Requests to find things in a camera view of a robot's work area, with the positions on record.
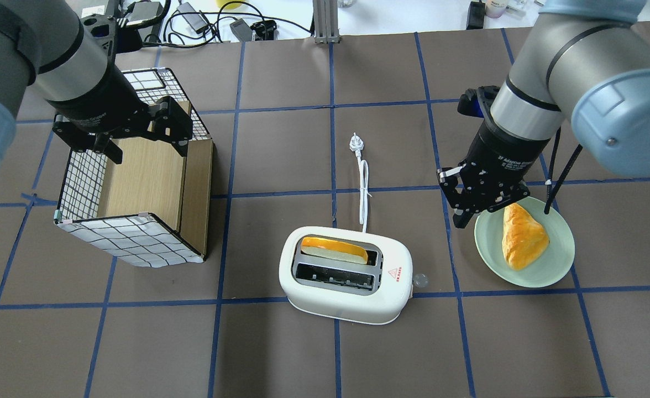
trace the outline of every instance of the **croissant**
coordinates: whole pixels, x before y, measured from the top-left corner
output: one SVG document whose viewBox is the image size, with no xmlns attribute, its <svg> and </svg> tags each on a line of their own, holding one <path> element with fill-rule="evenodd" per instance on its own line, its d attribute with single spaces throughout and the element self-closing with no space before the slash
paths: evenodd
<svg viewBox="0 0 650 398">
<path fill-rule="evenodd" d="M 544 227 L 524 207 L 516 203 L 505 207 L 502 253 L 509 267 L 526 268 L 544 253 L 548 242 Z"/>
</svg>

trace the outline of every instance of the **wooden panel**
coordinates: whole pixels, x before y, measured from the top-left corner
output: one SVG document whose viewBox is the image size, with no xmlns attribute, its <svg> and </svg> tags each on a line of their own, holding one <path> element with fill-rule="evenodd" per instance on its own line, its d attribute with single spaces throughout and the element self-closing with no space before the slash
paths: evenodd
<svg viewBox="0 0 650 398">
<path fill-rule="evenodd" d="M 179 229 L 185 158 L 168 143 L 145 138 L 116 141 L 123 163 L 106 165 L 98 216 L 151 212 Z"/>
<path fill-rule="evenodd" d="M 212 139 L 190 141 L 185 168 L 180 236 L 201 254 L 207 254 L 212 148 Z"/>
</svg>

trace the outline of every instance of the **light green plate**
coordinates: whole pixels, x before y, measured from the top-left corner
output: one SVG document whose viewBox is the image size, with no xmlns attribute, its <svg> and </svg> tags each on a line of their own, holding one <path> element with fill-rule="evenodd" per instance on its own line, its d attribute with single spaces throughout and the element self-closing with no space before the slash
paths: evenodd
<svg viewBox="0 0 650 398">
<path fill-rule="evenodd" d="M 548 247 L 544 254 L 522 270 L 512 270 L 502 255 L 504 210 L 482 212 L 475 222 L 475 244 L 487 267 L 507 282 L 523 287 L 546 287 L 561 280 L 575 257 L 575 241 L 568 224 L 555 209 L 544 214 L 544 202 L 525 197 L 518 202 L 544 226 Z"/>
</svg>

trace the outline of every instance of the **white power cord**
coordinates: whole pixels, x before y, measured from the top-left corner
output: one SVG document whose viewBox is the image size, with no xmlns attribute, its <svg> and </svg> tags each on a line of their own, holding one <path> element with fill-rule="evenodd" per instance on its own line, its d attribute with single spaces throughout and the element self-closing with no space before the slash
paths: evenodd
<svg viewBox="0 0 650 398">
<path fill-rule="evenodd" d="M 357 133 L 350 139 L 350 150 L 357 156 L 357 166 L 360 169 L 360 224 L 362 232 L 367 232 L 367 219 L 369 217 L 369 164 L 362 159 L 362 149 L 365 149 L 365 143 Z"/>
</svg>

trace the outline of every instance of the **bread slice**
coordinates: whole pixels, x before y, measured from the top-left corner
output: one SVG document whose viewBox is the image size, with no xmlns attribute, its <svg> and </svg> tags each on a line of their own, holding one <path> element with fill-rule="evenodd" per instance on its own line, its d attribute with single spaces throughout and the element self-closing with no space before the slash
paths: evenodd
<svg viewBox="0 0 650 398">
<path fill-rule="evenodd" d="M 300 251 L 305 254 L 324 257 L 325 259 L 356 264 L 367 264 L 369 260 L 369 255 L 363 247 L 318 237 L 304 237 L 303 242 L 300 244 Z"/>
<path fill-rule="evenodd" d="M 524 207 L 513 203 L 504 209 L 502 253 L 513 270 L 525 269 L 548 247 L 544 227 Z"/>
</svg>

